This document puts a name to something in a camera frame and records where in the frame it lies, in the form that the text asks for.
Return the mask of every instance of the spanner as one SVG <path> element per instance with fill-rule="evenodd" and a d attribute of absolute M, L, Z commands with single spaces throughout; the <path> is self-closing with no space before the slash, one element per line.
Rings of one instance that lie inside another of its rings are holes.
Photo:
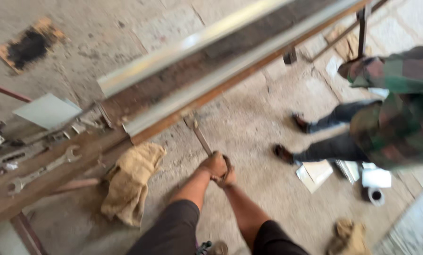
<path fill-rule="evenodd" d="M 75 162 L 82 157 L 82 155 L 75 156 L 73 151 L 79 149 L 78 145 L 71 145 L 67 148 L 67 151 L 64 155 L 60 158 L 54 160 L 53 162 L 49 163 L 48 165 L 40 168 L 39 170 L 25 176 L 25 177 L 16 177 L 12 182 L 9 183 L 9 187 L 11 190 L 8 192 L 10 196 L 18 194 L 21 190 L 27 185 L 27 183 L 32 182 L 33 180 L 37 179 L 38 177 L 50 172 L 51 170 L 55 169 L 56 167 L 62 165 L 63 163 L 71 163 Z"/>

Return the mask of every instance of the rag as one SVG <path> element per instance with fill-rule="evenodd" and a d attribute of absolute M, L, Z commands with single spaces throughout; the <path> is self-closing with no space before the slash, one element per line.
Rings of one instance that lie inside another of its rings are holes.
<path fill-rule="evenodd" d="M 156 143 L 143 143 L 128 149 L 105 176 L 109 192 L 101 212 L 109 219 L 117 216 L 129 226 L 139 227 L 148 193 L 148 179 L 158 171 L 166 150 Z"/>
<path fill-rule="evenodd" d="M 339 219 L 335 237 L 328 245 L 328 255 L 372 255 L 365 244 L 365 225 L 350 219 Z"/>
<path fill-rule="evenodd" d="M 334 29 L 325 36 L 326 41 L 328 43 L 331 43 L 345 30 L 346 28 L 343 25 L 335 26 Z M 342 38 L 334 46 L 334 49 L 337 51 L 337 53 L 342 57 L 342 59 L 345 62 L 354 60 L 355 58 L 358 57 L 358 48 L 359 48 L 359 37 L 355 35 L 353 32 L 348 33 L 346 37 Z M 365 55 L 366 56 L 372 55 L 372 48 L 370 46 L 366 46 Z"/>

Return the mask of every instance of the person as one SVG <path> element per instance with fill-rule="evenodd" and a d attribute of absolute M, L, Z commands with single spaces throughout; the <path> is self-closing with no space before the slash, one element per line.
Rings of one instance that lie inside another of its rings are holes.
<path fill-rule="evenodd" d="M 353 88 L 388 89 L 389 95 L 384 101 L 340 104 L 313 123 L 294 114 L 304 133 L 342 123 L 349 123 L 350 130 L 313 143 L 301 153 L 276 144 L 274 153 L 289 164 L 339 159 L 372 162 L 386 170 L 423 164 L 423 46 L 386 58 L 349 61 L 338 72 Z"/>
<path fill-rule="evenodd" d="M 193 255 L 196 226 L 205 190 L 214 180 L 226 194 L 243 239 L 253 254 L 307 255 L 237 186 L 235 168 L 220 152 L 205 159 L 150 228 L 133 245 L 128 255 Z"/>

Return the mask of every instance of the concrete floor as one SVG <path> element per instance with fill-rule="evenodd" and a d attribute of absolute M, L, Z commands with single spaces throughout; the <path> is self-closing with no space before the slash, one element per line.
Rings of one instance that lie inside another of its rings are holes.
<path fill-rule="evenodd" d="M 0 44 L 44 15 L 50 16 L 71 41 L 56 46 L 52 54 L 18 76 L 0 60 L 0 84 L 33 98 L 51 92 L 84 107 L 102 97 L 97 77 L 251 2 L 1 0 Z M 369 23 L 367 42 L 375 54 L 423 43 L 423 29 L 414 27 L 422 22 L 423 0 L 391 2 Z M 403 13 L 406 9 L 413 14 Z M 401 17 L 416 23 L 406 25 Z M 348 17 L 342 22 L 353 20 Z M 396 37 L 402 39 L 393 44 Z M 386 204 L 373 207 L 359 199 L 357 186 L 335 173 L 311 195 L 296 176 L 296 168 L 273 157 L 270 148 L 274 142 L 299 151 L 310 142 L 342 131 L 303 135 L 287 118 L 292 111 L 304 112 L 313 120 L 339 102 L 372 96 L 348 88 L 348 83 L 336 75 L 336 63 L 342 60 L 334 51 L 313 64 L 304 60 L 324 45 L 321 35 L 311 38 L 299 48 L 298 63 L 285 67 L 278 59 L 200 110 L 204 135 L 213 149 L 231 157 L 242 188 L 312 255 L 323 254 L 338 217 L 366 223 L 366 239 L 373 246 L 423 191 L 423 171 L 400 173 L 393 178 L 393 187 L 384 189 Z M 10 117 L 20 105 L 0 95 L 0 118 Z M 199 142 L 183 123 L 173 125 L 153 141 L 165 146 L 168 154 L 161 165 L 163 171 L 149 182 L 141 229 L 130 229 L 103 217 L 100 205 L 106 192 L 99 187 L 48 197 L 25 211 L 50 254 L 124 254 L 151 226 L 170 194 L 205 158 Z M 213 183 L 205 195 L 197 239 L 224 240 L 231 254 L 248 253 L 231 208 Z"/>

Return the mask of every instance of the jeans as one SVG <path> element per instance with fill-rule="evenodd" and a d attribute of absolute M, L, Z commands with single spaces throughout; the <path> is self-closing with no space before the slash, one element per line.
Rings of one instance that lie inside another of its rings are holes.
<path fill-rule="evenodd" d="M 379 100 L 364 100 L 358 102 L 344 103 L 336 106 L 333 112 L 315 123 L 307 125 L 306 132 L 314 133 L 323 129 L 332 128 L 341 124 L 350 123 L 352 117 L 361 109 L 376 103 Z M 365 161 L 370 162 L 366 154 L 358 147 L 350 132 L 313 143 L 308 149 L 301 153 L 293 154 L 296 164 L 301 162 L 318 162 L 325 159 Z"/>

